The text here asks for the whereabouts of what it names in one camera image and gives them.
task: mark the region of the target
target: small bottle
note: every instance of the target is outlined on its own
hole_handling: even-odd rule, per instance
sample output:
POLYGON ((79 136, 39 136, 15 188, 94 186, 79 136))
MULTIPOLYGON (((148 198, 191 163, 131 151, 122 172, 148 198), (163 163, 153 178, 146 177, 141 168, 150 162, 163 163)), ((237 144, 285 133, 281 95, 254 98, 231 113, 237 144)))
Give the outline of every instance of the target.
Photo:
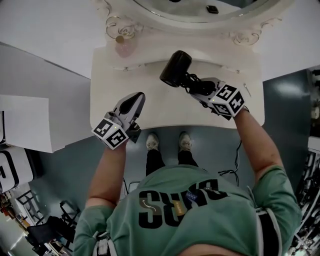
POLYGON ((121 58, 129 57, 137 48, 137 41, 134 38, 125 39, 122 35, 119 35, 115 41, 115 51, 121 58))

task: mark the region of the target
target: black print on shirt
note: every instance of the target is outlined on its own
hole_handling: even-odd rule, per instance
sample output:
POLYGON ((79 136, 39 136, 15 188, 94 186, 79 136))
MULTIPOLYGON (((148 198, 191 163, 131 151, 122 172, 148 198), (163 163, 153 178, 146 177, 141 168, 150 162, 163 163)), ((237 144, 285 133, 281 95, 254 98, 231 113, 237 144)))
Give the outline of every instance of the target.
MULTIPOLYGON (((217 179, 208 179, 195 183, 189 187, 188 191, 196 195, 194 202, 198 207, 208 204, 204 193, 207 194, 210 200, 221 200, 228 196, 227 193, 219 191, 217 179)), ((185 215, 177 216, 173 201, 181 202, 187 210, 190 210, 192 203, 186 198, 188 191, 170 194, 153 190, 141 191, 139 193, 139 203, 143 208, 143 212, 139 212, 139 226, 144 229, 157 229, 162 226, 163 219, 168 226, 179 226, 185 215), (160 201, 163 203, 162 207, 159 207, 159 203, 155 204, 155 202, 160 201)))

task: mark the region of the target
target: white vanity table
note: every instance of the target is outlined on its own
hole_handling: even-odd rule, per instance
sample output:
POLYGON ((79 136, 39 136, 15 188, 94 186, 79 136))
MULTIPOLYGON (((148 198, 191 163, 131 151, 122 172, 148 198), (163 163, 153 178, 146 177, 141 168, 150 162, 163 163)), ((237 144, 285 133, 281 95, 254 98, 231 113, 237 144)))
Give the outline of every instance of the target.
POLYGON ((190 73, 201 79, 217 77, 239 88, 246 106, 263 125, 260 57, 251 46, 260 39, 263 27, 276 20, 291 2, 258 0, 240 9, 213 0, 223 12, 207 13, 212 15, 209 16, 203 12, 204 2, 202 10, 189 9, 189 15, 186 8, 173 8, 175 4, 186 7, 186 3, 193 4, 192 0, 96 0, 97 11, 105 20, 107 44, 96 48, 93 54, 91 126, 96 126, 121 98, 144 92, 146 102, 138 120, 142 129, 179 125, 236 128, 233 120, 204 109, 182 88, 160 81, 163 68, 177 50, 193 58, 190 73), (119 35, 136 44, 133 53, 125 58, 116 52, 115 38, 119 35))

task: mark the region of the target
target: sleeve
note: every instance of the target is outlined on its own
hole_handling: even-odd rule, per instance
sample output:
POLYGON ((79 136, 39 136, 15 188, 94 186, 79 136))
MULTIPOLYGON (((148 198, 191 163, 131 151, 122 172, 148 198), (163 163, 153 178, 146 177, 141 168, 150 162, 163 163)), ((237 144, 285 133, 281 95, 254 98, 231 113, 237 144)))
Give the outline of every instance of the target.
POLYGON ((106 231, 107 219, 113 211, 113 208, 104 205, 83 210, 75 229, 73 256, 92 255, 96 245, 96 239, 93 236, 96 231, 106 231))
POLYGON ((283 252, 287 252, 295 230, 302 220, 302 213, 285 171, 273 166, 254 186, 253 195, 258 207, 273 211, 278 222, 283 252))

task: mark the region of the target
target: gray floor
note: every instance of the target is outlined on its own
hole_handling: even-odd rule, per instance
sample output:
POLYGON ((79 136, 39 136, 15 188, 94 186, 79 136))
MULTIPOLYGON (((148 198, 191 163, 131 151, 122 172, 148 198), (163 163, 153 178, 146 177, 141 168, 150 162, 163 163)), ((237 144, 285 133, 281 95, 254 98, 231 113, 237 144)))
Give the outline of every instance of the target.
MULTIPOLYGON (((265 124, 281 153, 293 188, 298 185, 307 155, 311 103, 306 71, 263 83, 265 124)), ((124 178, 127 184, 145 176, 146 137, 156 132, 166 165, 178 163, 178 136, 187 131, 192 138, 192 154, 198 165, 209 172, 234 168, 239 135, 235 129, 204 126, 174 126, 144 130, 136 144, 127 145, 124 178)), ((53 154, 40 153, 43 177, 30 183, 44 214, 59 216, 59 202, 68 200, 81 210, 104 146, 91 137, 53 154)), ((254 177, 247 156, 240 149, 239 186, 252 186, 254 177)), ((234 184, 234 175, 225 178, 234 184)))

